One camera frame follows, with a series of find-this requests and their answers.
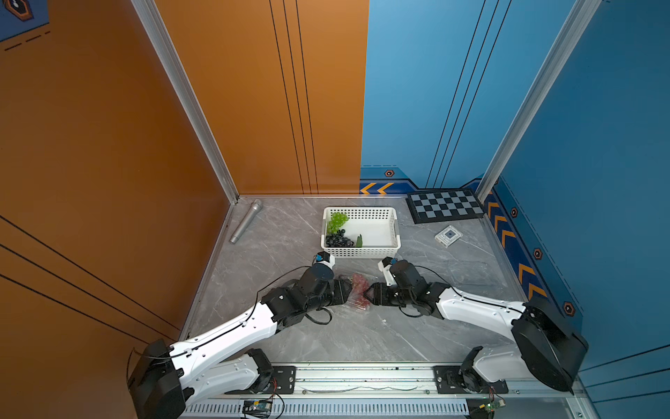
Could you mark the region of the small green grape bunch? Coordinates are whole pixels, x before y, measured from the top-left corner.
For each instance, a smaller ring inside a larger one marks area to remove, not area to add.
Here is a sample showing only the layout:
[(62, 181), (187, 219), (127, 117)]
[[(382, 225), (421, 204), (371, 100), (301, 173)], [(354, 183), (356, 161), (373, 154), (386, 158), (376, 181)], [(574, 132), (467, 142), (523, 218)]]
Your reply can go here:
[(343, 229), (344, 224), (349, 220), (349, 216), (342, 212), (332, 212), (326, 225), (326, 234), (338, 234)]

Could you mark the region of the small black grape bunch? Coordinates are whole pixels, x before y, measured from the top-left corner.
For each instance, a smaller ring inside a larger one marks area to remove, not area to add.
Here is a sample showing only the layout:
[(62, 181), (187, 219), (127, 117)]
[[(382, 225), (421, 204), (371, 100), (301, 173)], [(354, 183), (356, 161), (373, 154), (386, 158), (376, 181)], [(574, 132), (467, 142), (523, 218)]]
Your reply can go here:
[(345, 236), (345, 230), (336, 230), (326, 234), (326, 246), (328, 248), (354, 248), (356, 243)]

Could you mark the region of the clear clamshell container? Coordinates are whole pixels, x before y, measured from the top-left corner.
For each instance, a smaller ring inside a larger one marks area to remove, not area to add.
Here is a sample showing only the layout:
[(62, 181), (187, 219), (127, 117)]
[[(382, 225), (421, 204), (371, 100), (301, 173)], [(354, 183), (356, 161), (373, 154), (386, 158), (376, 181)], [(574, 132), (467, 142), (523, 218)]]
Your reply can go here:
[(371, 281), (363, 274), (351, 273), (340, 274), (337, 279), (341, 279), (345, 285), (350, 285), (350, 291), (344, 307), (358, 312), (366, 312), (371, 307), (370, 301), (365, 297), (366, 291), (371, 286)]

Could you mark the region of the red grape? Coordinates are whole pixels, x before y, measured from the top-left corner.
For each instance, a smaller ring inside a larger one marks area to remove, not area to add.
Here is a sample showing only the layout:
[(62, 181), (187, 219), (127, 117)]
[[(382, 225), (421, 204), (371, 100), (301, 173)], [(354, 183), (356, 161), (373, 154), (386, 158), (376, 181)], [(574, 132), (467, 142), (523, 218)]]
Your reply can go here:
[(348, 304), (360, 311), (366, 311), (371, 303), (366, 298), (366, 291), (370, 286), (369, 280), (362, 274), (354, 273), (352, 275), (352, 292), (348, 299)]

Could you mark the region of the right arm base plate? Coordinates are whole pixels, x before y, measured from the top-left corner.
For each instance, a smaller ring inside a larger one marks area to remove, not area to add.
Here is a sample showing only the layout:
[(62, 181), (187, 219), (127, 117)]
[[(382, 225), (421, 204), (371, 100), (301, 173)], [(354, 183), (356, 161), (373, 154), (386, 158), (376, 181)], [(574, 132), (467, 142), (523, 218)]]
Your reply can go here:
[(490, 393), (505, 395), (509, 393), (505, 380), (487, 382), (473, 368), (462, 372), (460, 366), (438, 365), (432, 370), (437, 391), (441, 395), (484, 395)]

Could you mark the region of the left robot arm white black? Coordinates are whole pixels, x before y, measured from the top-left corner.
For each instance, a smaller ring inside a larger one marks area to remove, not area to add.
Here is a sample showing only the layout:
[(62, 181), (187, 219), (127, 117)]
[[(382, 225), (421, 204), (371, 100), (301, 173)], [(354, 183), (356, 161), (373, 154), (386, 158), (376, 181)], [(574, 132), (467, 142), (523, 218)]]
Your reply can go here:
[(229, 391), (260, 392), (272, 364), (250, 346), (296, 325), (309, 313), (347, 302), (353, 284), (333, 263), (317, 260), (300, 279), (265, 286), (255, 304), (231, 321), (189, 340), (156, 340), (140, 352), (127, 388), (139, 418), (177, 418), (188, 406)]

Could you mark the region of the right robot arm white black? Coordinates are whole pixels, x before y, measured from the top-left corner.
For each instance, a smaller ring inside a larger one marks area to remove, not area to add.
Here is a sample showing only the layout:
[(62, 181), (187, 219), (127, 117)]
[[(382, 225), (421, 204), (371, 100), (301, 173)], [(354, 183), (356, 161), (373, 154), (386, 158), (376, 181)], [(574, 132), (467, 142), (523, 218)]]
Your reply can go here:
[(429, 282), (422, 268), (406, 260), (379, 263), (384, 282), (374, 283), (365, 298), (374, 306), (412, 307), (419, 316), (458, 321), (496, 333), (509, 345), (476, 346), (451, 382), (480, 393), (508, 380), (536, 379), (559, 392), (572, 392), (588, 352), (586, 339), (546, 300), (507, 301), (466, 293), (446, 279)]

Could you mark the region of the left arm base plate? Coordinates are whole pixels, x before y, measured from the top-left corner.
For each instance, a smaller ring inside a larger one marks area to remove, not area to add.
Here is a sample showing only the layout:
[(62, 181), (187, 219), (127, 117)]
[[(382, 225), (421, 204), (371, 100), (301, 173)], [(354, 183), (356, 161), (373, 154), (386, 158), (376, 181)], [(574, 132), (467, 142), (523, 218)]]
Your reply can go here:
[(295, 391), (297, 368), (295, 366), (275, 366), (260, 373), (247, 392), (250, 394), (291, 395)]

